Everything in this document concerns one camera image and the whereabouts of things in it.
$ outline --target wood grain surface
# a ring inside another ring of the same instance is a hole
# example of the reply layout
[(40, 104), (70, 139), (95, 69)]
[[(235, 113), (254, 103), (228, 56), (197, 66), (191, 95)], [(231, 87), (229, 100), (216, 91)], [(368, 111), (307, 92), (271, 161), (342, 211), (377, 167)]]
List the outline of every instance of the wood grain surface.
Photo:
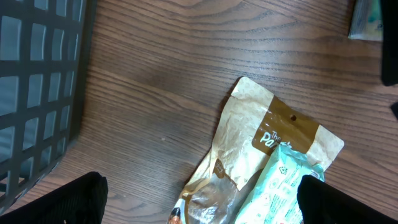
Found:
[(398, 87), (353, 0), (99, 0), (81, 136), (15, 209), (91, 170), (103, 223), (165, 223), (247, 76), (344, 139), (326, 182), (398, 219)]

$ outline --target paper packaging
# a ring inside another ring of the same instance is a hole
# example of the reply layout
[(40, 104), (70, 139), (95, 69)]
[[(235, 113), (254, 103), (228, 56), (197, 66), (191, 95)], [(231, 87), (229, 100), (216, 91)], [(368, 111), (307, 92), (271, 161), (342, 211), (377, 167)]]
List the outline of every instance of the paper packaging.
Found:
[(183, 188), (173, 209), (178, 212), (168, 223), (233, 222), (282, 141), (323, 170), (344, 146), (326, 128), (242, 77), (225, 104), (209, 153)]

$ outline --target brown label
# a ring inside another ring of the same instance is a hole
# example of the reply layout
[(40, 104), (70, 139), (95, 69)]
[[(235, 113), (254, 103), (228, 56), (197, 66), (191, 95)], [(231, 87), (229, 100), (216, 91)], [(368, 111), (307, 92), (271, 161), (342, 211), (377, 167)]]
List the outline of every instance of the brown label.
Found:
[(291, 108), (276, 96), (254, 135), (252, 145), (271, 155), (281, 141), (292, 149), (307, 153), (315, 139), (319, 124)]
[(219, 159), (216, 160), (213, 173), (215, 173), (219, 179), (222, 179), (225, 176), (223, 163)]

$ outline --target snack bag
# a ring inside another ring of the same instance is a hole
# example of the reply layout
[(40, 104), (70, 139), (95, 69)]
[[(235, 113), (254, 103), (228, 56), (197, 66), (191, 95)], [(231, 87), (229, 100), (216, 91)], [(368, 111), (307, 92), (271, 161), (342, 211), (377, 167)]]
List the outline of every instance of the snack bag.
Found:
[(183, 188), (168, 223), (234, 222), (282, 141), (323, 170), (344, 145), (322, 125), (242, 77), (225, 104), (209, 153)]
[(361, 40), (383, 40), (380, 0), (356, 1), (348, 37)]
[(304, 175), (325, 181), (319, 164), (311, 166), (306, 155), (281, 143), (243, 203), (235, 224), (300, 224), (303, 216), (297, 190)]

